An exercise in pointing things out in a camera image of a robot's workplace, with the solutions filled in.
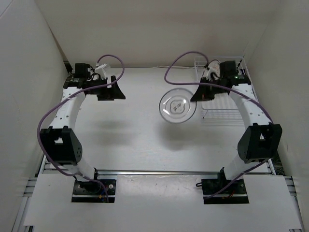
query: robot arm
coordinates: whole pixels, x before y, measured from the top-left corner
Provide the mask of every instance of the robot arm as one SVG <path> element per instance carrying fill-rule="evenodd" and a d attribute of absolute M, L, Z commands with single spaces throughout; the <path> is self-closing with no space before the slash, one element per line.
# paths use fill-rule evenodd
<path fill-rule="evenodd" d="M 63 86 L 62 100 L 69 98 L 70 95 L 93 86 L 107 84 L 107 78 L 95 73 L 90 65 L 84 63 L 75 64 L 75 73 L 69 76 Z M 68 169 L 71 173 L 81 173 L 90 179 L 95 178 L 96 169 L 91 167 L 83 157 L 83 148 L 77 139 L 74 128 L 80 107 L 87 94 L 95 94 L 98 101 L 113 101 L 114 99 L 125 99 L 118 84 L 113 84 L 110 88 L 103 87 L 86 92 L 81 92 L 69 99 L 57 111 L 57 114 L 47 129 L 41 129 L 40 138 L 44 148 L 56 164 Z M 87 182 L 82 176 L 77 175 L 78 181 Z"/>
<path fill-rule="evenodd" d="M 248 76 L 238 74 L 235 61 L 220 63 L 220 77 L 212 76 L 210 79 L 202 77 L 200 82 L 227 88 L 216 88 L 207 84 L 200 85 L 191 99 L 192 102 L 210 101 L 215 98 L 216 94 L 227 92 L 234 100 L 245 124 L 246 131 L 237 147 L 238 155 L 223 168 L 226 180 L 232 180 L 258 162 L 274 157 L 282 128 L 279 124 L 274 125 L 261 108 L 252 101 L 228 90 L 240 92 L 257 102 Z"/>
<path fill-rule="evenodd" d="M 256 100 L 252 86 L 239 84 L 232 89 Z M 230 92 L 245 124 L 245 133 L 240 139 L 238 155 L 224 167 L 227 180 L 234 179 L 239 173 L 255 166 L 259 161 L 274 157 L 277 152 L 282 129 L 280 125 L 272 124 L 271 120 L 252 101 Z"/>

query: clear glass bowl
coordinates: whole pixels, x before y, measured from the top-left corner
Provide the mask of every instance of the clear glass bowl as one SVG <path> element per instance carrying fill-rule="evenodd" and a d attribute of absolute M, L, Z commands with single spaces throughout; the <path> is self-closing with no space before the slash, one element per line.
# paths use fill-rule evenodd
<path fill-rule="evenodd" d="M 174 88 L 163 95 L 159 103 L 161 116 L 170 123 L 189 120 L 197 109 L 196 102 L 190 102 L 193 93 L 185 88 Z"/>

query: white backdrop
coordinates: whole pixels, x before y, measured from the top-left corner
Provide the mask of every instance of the white backdrop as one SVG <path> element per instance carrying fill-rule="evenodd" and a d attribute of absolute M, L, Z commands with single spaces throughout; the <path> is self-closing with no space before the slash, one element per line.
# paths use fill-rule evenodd
<path fill-rule="evenodd" d="M 12 230 L 29 177 L 42 160 L 36 127 L 59 101 L 66 70 L 33 0 L 0 4 L 0 230 Z"/>
<path fill-rule="evenodd" d="M 261 103 L 283 128 L 279 154 L 309 230 L 309 1 L 283 1 L 249 62 Z"/>
<path fill-rule="evenodd" d="M 102 54 L 113 53 L 127 67 L 167 65 L 189 50 L 249 58 L 280 3 L 280 0 L 36 1 L 72 64 L 94 64 Z M 180 64 L 192 66 L 192 58 L 183 58 Z"/>

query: black mounting base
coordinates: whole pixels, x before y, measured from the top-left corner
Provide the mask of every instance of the black mounting base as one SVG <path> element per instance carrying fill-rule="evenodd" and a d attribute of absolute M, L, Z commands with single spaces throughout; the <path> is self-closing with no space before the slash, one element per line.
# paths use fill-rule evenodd
<path fill-rule="evenodd" d="M 224 171 L 218 173 L 218 179 L 202 179 L 204 204 L 244 204 L 249 203 L 246 186 L 243 179 L 235 181 L 220 194 L 207 198 L 226 186 L 230 180 L 226 180 Z"/>
<path fill-rule="evenodd" d="M 102 179 L 98 181 L 106 187 L 109 203 L 114 203 L 117 180 Z M 77 180 L 74 183 L 71 202 L 107 203 L 101 185 L 94 182 L 80 182 Z"/>

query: wire rack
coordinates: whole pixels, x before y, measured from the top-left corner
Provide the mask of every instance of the wire rack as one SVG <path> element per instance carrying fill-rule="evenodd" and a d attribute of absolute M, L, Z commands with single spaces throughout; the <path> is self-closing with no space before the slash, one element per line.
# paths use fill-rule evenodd
<path fill-rule="evenodd" d="M 220 62 L 235 60 L 240 74 L 247 74 L 250 78 L 248 68 L 243 57 L 210 57 L 209 61 L 217 59 Z M 194 59 L 194 68 L 197 81 L 199 82 L 206 60 L 204 57 L 197 56 Z M 217 94 L 212 101 L 204 101 L 199 104 L 201 107 L 202 123 L 204 125 L 219 126 L 243 126 L 243 120 L 234 101 L 227 93 Z"/>

